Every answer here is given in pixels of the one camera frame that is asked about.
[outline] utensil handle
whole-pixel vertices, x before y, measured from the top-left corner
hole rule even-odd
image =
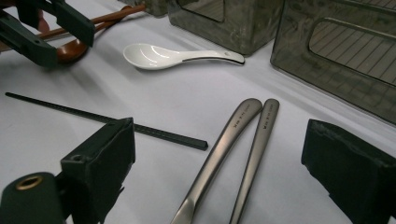
[[[208,191],[210,183],[216,176],[233,143],[261,110],[262,103],[257,99],[247,99],[236,108],[195,178],[172,224],[191,223],[195,208]]]
[[[185,52],[187,55],[180,55],[186,59],[183,62],[199,60],[199,59],[214,59],[214,60],[226,60],[233,63],[244,64],[245,57],[241,54],[228,51],[228,50],[197,50]]]
[[[93,119],[99,122],[103,122],[103,123],[109,123],[110,121],[113,121],[115,119],[113,118],[109,118],[109,117],[105,117],[102,115],[98,115],[98,114],[93,114],[91,112],[87,112],[87,111],[83,111],[83,110],[78,110],[75,108],[71,108],[71,107],[67,107],[64,105],[56,105],[53,103],[49,103],[49,102],[45,102],[45,101],[40,101],[37,99],[33,99],[30,97],[26,97],[26,96],[22,96],[22,95],[18,95],[15,93],[11,93],[11,92],[6,92],[6,96],[15,98],[15,99],[19,99],[25,102],[29,102],[32,104],[36,104],[36,105],[42,105],[51,109],[55,109],[55,110],[59,110],[65,113],[69,113],[72,115],[77,115],[86,119]],[[166,131],[161,131],[158,129],[153,129],[150,127],[146,127],[143,125],[139,125],[139,124],[135,124],[134,125],[134,130],[137,133],[143,133],[146,135],[150,135],[156,138],[160,138],[169,142],[174,142],[177,144],[181,144],[183,146],[186,147],[194,147],[200,150],[206,150],[207,149],[207,142],[203,141],[203,140],[199,140],[196,138],[191,138],[188,136],[184,136],[184,135],[180,135],[180,134],[176,134],[176,133],[169,133]]]
[[[122,19],[122,18],[130,15],[130,14],[133,14],[133,13],[136,13],[139,11],[143,11],[145,9],[146,9],[146,7],[144,5],[140,5],[140,6],[136,6],[136,7],[126,6],[126,7],[123,7],[120,11],[112,12],[112,13],[109,13],[104,16],[93,18],[93,19],[91,19],[91,22],[93,24],[98,24],[98,23],[102,23],[102,22],[106,22],[106,21],[117,21],[119,19]],[[67,33],[67,31],[64,28],[58,28],[58,29],[48,31],[43,34],[39,34],[38,37],[45,40],[45,39],[55,37],[56,35],[62,35],[65,33]]]
[[[269,99],[264,103],[264,108],[262,109],[259,124],[257,125],[257,130],[254,135],[253,145],[247,160],[245,174],[236,198],[233,214],[231,215],[230,224],[239,223],[242,216],[253,179],[259,168],[260,161],[262,160],[262,154],[265,151],[271,131],[273,130],[278,109],[278,100]]]

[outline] wooden spoon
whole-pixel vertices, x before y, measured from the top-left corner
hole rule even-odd
[[[105,21],[96,26],[95,32],[103,30],[117,22],[118,21]],[[88,46],[82,43],[79,39],[72,40],[56,49],[58,63],[73,63],[80,59],[85,52],[87,52],[87,49]]]
[[[140,7],[137,11],[141,11],[143,9],[144,9],[144,6]],[[121,11],[119,11],[118,16],[112,16],[109,18],[108,15],[106,15],[101,18],[93,19],[92,21],[94,23],[100,22],[100,21],[105,21],[95,27],[95,32],[97,33],[109,26],[112,26],[112,25],[116,24],[117,22],[121,21],[127,15],[135,13],[137,11],[135,9],[131,10],[131,7],[126,6],[126,7],[123,7]],[[73,63],[73,62],[77,61],[78,59],[80,59],[85,54],[87,49],[88,49],[88,46],[85,45],[84,43],[82,43],[79,39],[72,40],[72,41],[60,46],[59,48],[57,48],[56,54],[58,57],[58,63]]]
[[[146,7],[144,5],[139,5],[136,7],[126,6],[126,7],[123,7],[122,10],[120,10],[120,11],[112,12],[112,13],[104,15],[104,16],[93,18],[93,19],[91,19],[91,21],[93,24],[98,24],[98,23],[105,22],[105,21],[116,21],[116,20],[124,18],[130,14],[133,14],[133,13],[136,13],[139,11],[144,11],[145,9],[146,9]],[[37,36],[43,40],[46,40],[46,39],[53,38],[57,35],[63,35],[66,33],[67,33],[67,31],[64,28],[58,28],[58,29],[48,31],[43,34],[39,34]],[[9,49],[11,49],[9,46],[7,46],[6,44],[4,44],[3,42],[0,41],[0,52],[6,51]]]

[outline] white spoon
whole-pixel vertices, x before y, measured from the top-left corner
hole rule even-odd
[[[225,60],[244,64],[244,56],[226,50],[173,51],[149,44],[132,44],[123,51],[124,58],[136,67],[157,70],[197,59]]]

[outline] gray container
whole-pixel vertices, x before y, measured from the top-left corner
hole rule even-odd
[[[271,63],[396,124],[396,0],[286,0]]]
[[[171,24],[250,55],[275,38],[282,0],[169,0]]]
[[[146,12],[154,17],[163,17],[168,12],[166,0],[119,0],[129,6],[145,4]]]

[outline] white tablecloth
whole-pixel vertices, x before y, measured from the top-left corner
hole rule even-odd
[[[67,2],[88,18],[123,6],[115,0]],[[51,28],[57,27],[51,16],[46,18]],[[71,39],[50,43],[58,47]],[[15,51],[0,54],[0,189],[30,173],[58,174],[60,159],[103,126],[8,98],[7,91],[112,118],[133,117],[135,123],[209,143],[207,151],[200,151],[136,133],[136,163],[107,216],[110,224],[170,223],[228,118],[247,98],[263,103],[275,98],[280,109],[242,223],[350,223],[301,165],[309,119],[338,125],[396,156],[394,126],[275,70],[270,64],[272,42],[243,66],[196,61],[162,71],[127,63],[122,50],[133,43],[174,50],[222,49],[172,26],[167,17],[142,12],[96,35],[93,48],[70,66],[46,69]],[[194,223],[228,223],[257,121],[234,145]]]

